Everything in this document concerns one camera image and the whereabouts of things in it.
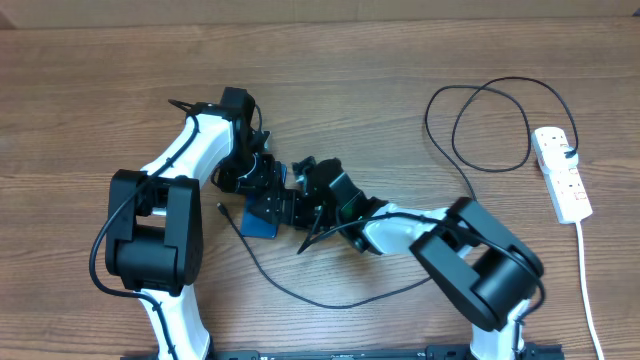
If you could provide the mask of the blue smartphone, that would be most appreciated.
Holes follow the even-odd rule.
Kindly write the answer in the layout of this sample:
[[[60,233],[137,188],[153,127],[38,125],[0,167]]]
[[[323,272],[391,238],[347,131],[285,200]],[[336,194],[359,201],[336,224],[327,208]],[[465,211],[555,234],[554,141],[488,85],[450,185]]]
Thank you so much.
[[[246,196],[241,222],[241,234],[245,237],[274,239],[278,232],[277,224],[269,224],[266,221],[249,213],[249,206],[265,192],[284,186],[287,168],[280,161],[275,161],[271,168],[269,183],[257,193]]]

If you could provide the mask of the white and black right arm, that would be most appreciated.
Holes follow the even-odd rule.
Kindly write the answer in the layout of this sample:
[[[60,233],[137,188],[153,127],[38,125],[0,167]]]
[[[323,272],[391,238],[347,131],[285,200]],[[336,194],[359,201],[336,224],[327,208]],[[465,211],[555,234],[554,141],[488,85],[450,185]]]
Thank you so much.
[[[249,176],[252,215],[306,232],[302,250],[341,235],[358,252],[411,255],[472,324],[474,359],[522,359],[525,318],[545,294],[535,253],[477,201],[461,197],[448,208],[412,210],[356,187],[339,159],[295,164],[298,189],[284,184],[284,166],[257,158]]]

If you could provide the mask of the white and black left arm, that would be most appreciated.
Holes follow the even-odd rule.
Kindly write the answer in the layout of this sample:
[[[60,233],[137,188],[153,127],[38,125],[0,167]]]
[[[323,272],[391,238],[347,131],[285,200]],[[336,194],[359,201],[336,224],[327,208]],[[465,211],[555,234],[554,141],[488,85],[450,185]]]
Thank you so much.
[[[112,296],[140,301],[158,341],[158,359],[212,359],[194,283],[203,260],[201,189],[256,197],[279,176],[265,155],[267,131],[247,90],[227,87],[217,103],[175,100],[182,132],[138,171],[110,182],[107,220],[90,253],[90,277]]]

